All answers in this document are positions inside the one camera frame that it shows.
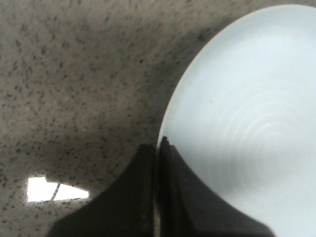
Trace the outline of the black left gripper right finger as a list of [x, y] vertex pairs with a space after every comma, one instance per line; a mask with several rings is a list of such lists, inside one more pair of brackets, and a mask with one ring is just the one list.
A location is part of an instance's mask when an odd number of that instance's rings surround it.
[[166, 137], [158, 154], [158, 201], [162, 237], [274, 236], [209, 189]]

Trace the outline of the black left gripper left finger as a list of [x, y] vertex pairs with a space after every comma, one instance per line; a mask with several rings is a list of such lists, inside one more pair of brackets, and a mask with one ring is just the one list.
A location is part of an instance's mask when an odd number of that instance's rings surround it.
[[125, 171], [104, 192], [58, 220], [49, 237], [152, 237], [156, 151], [140, 145]]

